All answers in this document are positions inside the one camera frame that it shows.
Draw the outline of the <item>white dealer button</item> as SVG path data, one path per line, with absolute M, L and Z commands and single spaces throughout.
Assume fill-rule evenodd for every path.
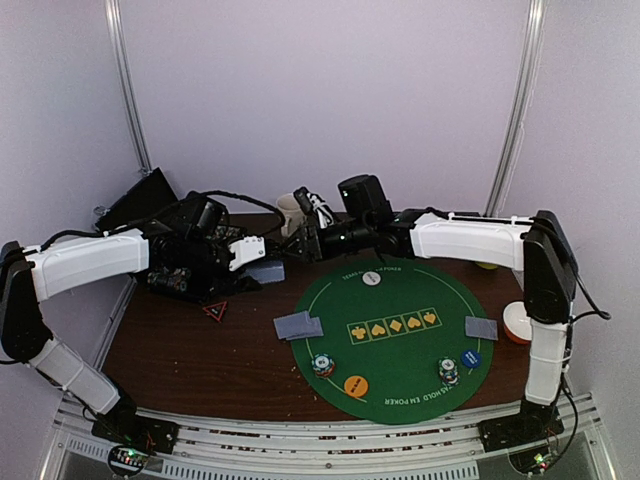
M 376 271 L 364 272 L 362 274 L 361 279 L 366 286 L 371 286 L 371 287 L 378 286 L 382 281 L 381 274 Z

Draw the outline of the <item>single blue playing card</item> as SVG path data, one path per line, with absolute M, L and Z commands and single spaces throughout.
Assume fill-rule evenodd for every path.
M 319 317 L 311 317 L 307 319 L 303 324 L 295 326 L 291 333 L 286 336 L 289 341 L 316 338 L 324 335 L 322 323 Z

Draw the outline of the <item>poker chip stack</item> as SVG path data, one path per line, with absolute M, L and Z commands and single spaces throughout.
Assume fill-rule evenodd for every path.
M 311 359 L 311 368 L 317 377 L 327 378 L 336 367 L 334 359 L 327 353 L 318 353 Z
M 438 374 L 444 386 L 457 386 L 460 381 L 457 363 L 449 357 L 438 360 Z

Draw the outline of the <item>orange big blind button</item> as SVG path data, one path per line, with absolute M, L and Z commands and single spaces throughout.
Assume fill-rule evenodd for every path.
M 368 393 L 369 382 L 361 375 L 352 375 L 344 381 L 343 388 L 348 396 L 362 398 Z

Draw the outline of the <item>blue small blind button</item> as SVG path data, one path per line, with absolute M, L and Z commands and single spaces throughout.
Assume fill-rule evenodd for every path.
M 476 369 L 482 364 L 482 356 L 476 350 L 465 350 L 461 354 L 461 362 L 465 367 L 469 369 Z

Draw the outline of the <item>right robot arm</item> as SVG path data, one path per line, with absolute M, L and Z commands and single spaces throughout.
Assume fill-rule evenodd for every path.
M 449 258 L 488 263 L 524 275 L 524 307 L 532 326 L 529 405 L 513 419 L 519 440 L 535 440 L 551 424 L 546 406 L 555 403 L 568 363 L 569 329 L 578 283 L 574 254 L 556 215 L 509 219 L 433 207 L 392 210 L 379 179 L 371 174 L 339 186 L 348 219 L 340 221 L 307 188 L 293 196 L 307 220 L 286 240 L 284 250 L 305 262 L 319 262 L 373 248 L 398 258 Z

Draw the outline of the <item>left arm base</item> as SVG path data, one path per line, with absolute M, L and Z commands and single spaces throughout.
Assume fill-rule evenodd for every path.
M 140 416 L 135 409 L 116 408 L 97 414 L 93 436 L 133 447 L 144 453 L 171 454 L 179 433 L 175 422 Z

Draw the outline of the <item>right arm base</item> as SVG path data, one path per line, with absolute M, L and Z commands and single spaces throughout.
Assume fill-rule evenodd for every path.
M 565 428 L 554 403 L 544 406 L 523 399 L 518 413 L 483 420 L 478 430 L 484 451 L 493 452 L 545 440 Z

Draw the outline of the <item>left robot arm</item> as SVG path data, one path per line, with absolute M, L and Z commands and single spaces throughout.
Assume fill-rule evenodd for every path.
M 226 208 L 212 192 L 191 193 L 145 217 L 103 232 L 65 230 L 26 249 L 1 251 L 1 345 L 14 363 L 27 364 L 105 415 L 106 429 L 123 444 L 137 442 L 144 424 L 125 395 L 44 323 L 42 302 L 86 284 L 139 274 L 154 293 L 206 302 L 255 286 L 241 270 L 266 256 L 261 236 L 216 237 Z

